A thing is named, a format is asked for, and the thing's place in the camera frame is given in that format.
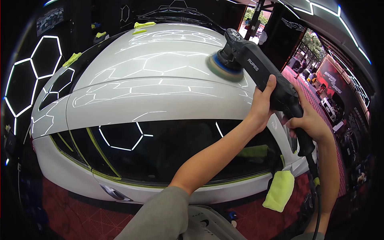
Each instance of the ceiling light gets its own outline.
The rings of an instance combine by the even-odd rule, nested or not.
[[[367,55],[363,52],[363,50],[359,47],[359,51],[364,55],[364,57],[368,60],[369,64],[371,64],[371,61],[367,57]]]
[[[46,5],[48,5],[48,4],[51,4],[51,3],[53,3],[53,2],[56,2],[57,0],[50,0],[50,1],[48,1],[48,2],[46,2],[45,4],[44,4],[44,7],[46,6]]]
[[[347,30],[347,32],[349,33],[349,35],[351,36],[351,38],[352,38],[353,42],[355,43],[356,47],[357,47],[357,48],[359,49],[359,51],[363,54],[363,56],[368,60],[369,64],[372,64],[371,61],[369,60],[369,58],[367,57],[367,55],[366,55],[366,54],[363,52],[363,50],[359,47],[357,41],[355,40],[355,38],[354,38],[354,36],[352,35],[351,31],[349,30],[348,26],[345,24],[345,22],[343,21],[343,19],[340,17],[340,14],[341,14],[341,7],[340,7],[340,5],[338,5],[337,13],[335,13],[335,12],[333,12],[332,10],[330,10],[330,9],[328,9],[328,8],[326,8],[326,7],[323,7],[323,6],[321,6],[321,5],[317,4],[317,3],[313,3],[313,2],[311,2],[311,1],[309,1],[309,0],[306,0],[306,1],[310,4],[310,8],[311,8],[311,11],[310,11],[310,12],[308,12],[308,11],[306,11],[306,10],[304,10],[304,9],[301,9],[301,8],[296,8],[296,7],[294,7],[293,9],[298,10],[298,11],[301,11],[301,12],[304,12],[304,13],[306,13],[306,14],[309,14],[309,15],[312,15],[312,16],[313,16],[313,6],[316,6],[316,7],[318,7],[318,8],[321,8],[321,9],[323,9],[323,10],[329,12],[330,14],[332,14],[332,15],[338,17],[338,18],[340,19],[341,23],[344,25],[344,27],[345,27],[345,29]]]
[[[300,19],[300,17],[294,12],[292,11],[292,9],[290,9],[287,5],[284,5],[286,8],[288,8],[288,10],[291,11],[291,13],[293,13],[293,15],[295,15],[298,19]]]

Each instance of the rupes logo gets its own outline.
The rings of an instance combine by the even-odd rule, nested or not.
[[[248,58],[248,62],[249,62],[249,64],[252,65],[252,67],[253,67],[256,71],[259,70],[259,68],[252,62],[252,60],[251,60],[250,58]]]

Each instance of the hexagonal led light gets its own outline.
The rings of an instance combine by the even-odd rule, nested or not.
[[[35,66],[34,66],[34,64],[33,64],[33,60],[32,60],[32,58],[33,58],[33,56],[35,55],[35,52],[36,52],[37,48],[40,46],[40,44],[41,44],[41,42],[43,41],[44,38],[56,38],[56,39],[57,39],[57,46],[58,46],[58,48],[59,48],[60,56],[59,56],[59,59],[57,60],[57,63],[56,63],[55,68],[54,68],[53,71],[52,71],[52,74],[49,74],[49,75],[46,75],[46,76],[38,76],[38,75],[37,75],[37,72],[36,72],[36,69],[35,69]],[[14,133],[15,135],[16,135],[16,122],[17,122],[17,118],[18,118],[21,114],[23,114],[26,110],[28,110],[29,108],[32,107],[32,105],[33,105],[33,99],[35,98],[36,87],[37,87],[37,83],[38,83],[39,79],[47,78],[47,77],[51,77],[51,76],[53,76],[53,75],[55,74],[55,72],[56,72],[56,69],[57,69],[57,67],[58,67],[58,65],[59,65],[59,62],[60,62],[60,60],[61,60],[62,57],[63,57],[63,53],[62,53],[62,51],[61,51],[59,37],[58,37],[58,36],[47,36],[47,35],[45,35],[45,36],[42,36],[41,39],[40,39],[40,41],[37,43],[37,45],[36,45],[34,51],[32,52],[32,55],[31,55],[30,58],[23,59],[23,60],[21,60],[21,61],[15,62],[15,63],[13,64],[12,69],[11,69],[11,73],[9,74],[9,78],[8,78],[8,82],[7,82],[7,87],[6,87],[6,89],[5,89],[5,97],[4,97],[4,99],[5,99],[5,102],[7,103],[8,107],[9,107],[9,109],[11,110],[11,113],[12,113],[13,117],[15,118],[15,122],[14,122],[14,126],[13,126],[13,133]],[[24,63],[24,62],[26,62],[26,61],[30,61],[30,63],[31,63],[31,66],[32,66],[32,69],[33,69],[33,73],[35,74],[36,82],[35,82],[35,87],[34,87],[33,92],[32,92],[31,104],[30,104],[29,106],[27,106],[26,108],[24,108],[23,110],[21,110],[19,113],[16,114],[16,113],[13,111],[13,109],[12,109],[12,107],[11,107],[11,104],[9,103],[8,98],[7,98],[8,88],[9,88],[9,83],[10,83],[10,81],[11,81],[12,73],[13,73],[13,71],[14,71],[14,69],[15,69],[15,66],[18,65],[18,64],[20,64],[20,63]]]

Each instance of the rear window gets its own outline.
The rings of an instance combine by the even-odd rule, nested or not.
[[[89,129],[123,180],[144,185],[167,185],[186,160],[221,139],[240,122],[224,119],[168,120]],[[271,165],[282,168],[280,155],[275,139],[266,128],[209,184],[269,172]]]
[[[43,88],[45,95],[39,106],[39,111],[48,106],[49,104],[53,103],[54,101],[58,100],[59,98],[72,93],[77,81],[79,81],[83,72],[92,63],[92,61],[109,44],[111,44],[114,40],[116,40],[125,33],[126,32],[116,34],[83,52],[82,55],[75,62],[73,62],[68,68],[64,70],[64,72],[61,73],[61,75],[56,79],[54,84],[52,84],[50,89]]]

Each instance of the tinted glass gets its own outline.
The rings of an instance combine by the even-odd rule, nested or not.
[[[124,33],[125,32],[116,34],[83,52],[75,62],[65,69],[63,73],[61,73],[50,89],[44,90],[45,96],[39,106],[39,110],[42,110],[59,98],[70,94],[73,91],[77,81],[92,61],[101,53],[101,51],[103,51],[109,44]]]
[[[241,120],[169,120],[91,127],[105,157],[122,178],[167,185],[194,154],[221,139]],[[282,167],[280,149],[266,128],[210,183],[241,179]]]
[[[63,153],[86,165],[85,161],[78,154],[76,147],[73,145],[71,136],[68,131],[51,134],[51,137],[53,138],[56,146]]]
[[[99,153],[96,145],[92,142],[87,129],[75,129],[71,130],[71,134],[74,142],[76,143],[79,154],[82,154],[87,163],[92,169],[101,172],[103,174],[118,177],[118,175],[111,169],[108,163],[103,159],[103,156]]]

